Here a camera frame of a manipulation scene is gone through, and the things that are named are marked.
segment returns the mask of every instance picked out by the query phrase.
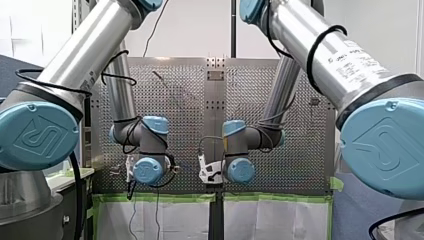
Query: logo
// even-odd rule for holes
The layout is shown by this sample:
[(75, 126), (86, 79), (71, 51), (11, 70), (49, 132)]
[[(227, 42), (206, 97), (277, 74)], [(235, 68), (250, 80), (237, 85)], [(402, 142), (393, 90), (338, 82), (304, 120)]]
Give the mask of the logo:
[(419, 143), (391, 118), (383, 119), (362, 134), (353, 147), (363, 161), (378, 169), (376, 172), (383, 180), (405, 173), (424, 158)]
[(37, 116), (31, 119), (14, 142), (14, 146), (45, 158), (55, 153), (67, 135), (66, 128)]

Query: label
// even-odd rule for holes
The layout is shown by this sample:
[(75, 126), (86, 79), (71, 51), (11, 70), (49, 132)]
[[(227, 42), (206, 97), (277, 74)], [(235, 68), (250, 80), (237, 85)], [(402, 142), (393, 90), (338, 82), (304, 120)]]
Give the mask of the label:
[(347, 48), (327, 59), (328, 67), (339, 78), (353, 85), (361, 85), (370, 76), (388, 72), (355, 42), (345, 41)]
[(82, 81), (80, 89), (90, 92), (91, 88), (93, 87), (94, 83), (96, 83), (97, 75), (94, 73), (94, 71), (90, 71), (85, 77), (84, 81)]

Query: green tape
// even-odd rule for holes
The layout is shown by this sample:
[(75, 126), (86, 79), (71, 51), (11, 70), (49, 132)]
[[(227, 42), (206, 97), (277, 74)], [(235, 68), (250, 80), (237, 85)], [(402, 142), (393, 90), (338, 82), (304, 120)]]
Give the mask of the green tape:
[(100, 211), (100, 199), (98, 197), (93, 196), (93, 235), (94, 239), (97, 239), (97, 222), (99, 220), (99, 211)]
[(328, 202), (328, 222), (327, 222), (327, 240), (331, 240), (333, 234), (333, 197), (329, 196)]
[(303, 196), (294, 194), (280, 193), (241, 193), (226, 195), (225, 201), (241, 202), (241, 201), (280, 201), (280, 202), (304, 202), (304, 203), (328, 203), (328, 196)]
[[(93, 199), (97, 201), (106, 202), (130, 202), (127, 199), (127, 194), (98, 194), (94, 195)], [(137, 202), (156, 202), (156, 193), (134, 193), (133, 198), (137, 199)], [(201, 203), (201, 202), (212, 202), (214, 199), (213, 194), (181, 194), (181, 195), (170, 195), (160, 194), (159, 202), (161, 203)]]
[(87, 219), (91, 218), (93, 216), (93, 208), (87, 209)]
[(336, 177), (330, 177), (330, 188), (339, 192), (343, 191), (344, 183)]

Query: black pole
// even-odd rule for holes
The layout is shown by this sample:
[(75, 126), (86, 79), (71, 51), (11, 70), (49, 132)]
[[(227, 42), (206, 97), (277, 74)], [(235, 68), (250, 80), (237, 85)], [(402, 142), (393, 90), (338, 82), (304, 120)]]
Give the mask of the black pole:
[(237, 19), (236, 0), (231, 0), (231, 58), (236, 58), (237, 50)]
[(208, 240), (224, 240), (224, 195), (223, 185), (206, 185), (207, 193), (214, 193), (215, 199), (209, 204)]

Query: white object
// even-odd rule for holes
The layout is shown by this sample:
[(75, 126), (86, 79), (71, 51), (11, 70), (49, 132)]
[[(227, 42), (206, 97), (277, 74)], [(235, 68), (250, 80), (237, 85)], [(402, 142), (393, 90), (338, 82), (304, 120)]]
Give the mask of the white object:
[(222, 177), (222, 166), (225, 166), (225, 160), (206, 164), (205, 155), (199, 155), (200, 172), (199, 177), (204, 184), (221, 184), (224, 182)]

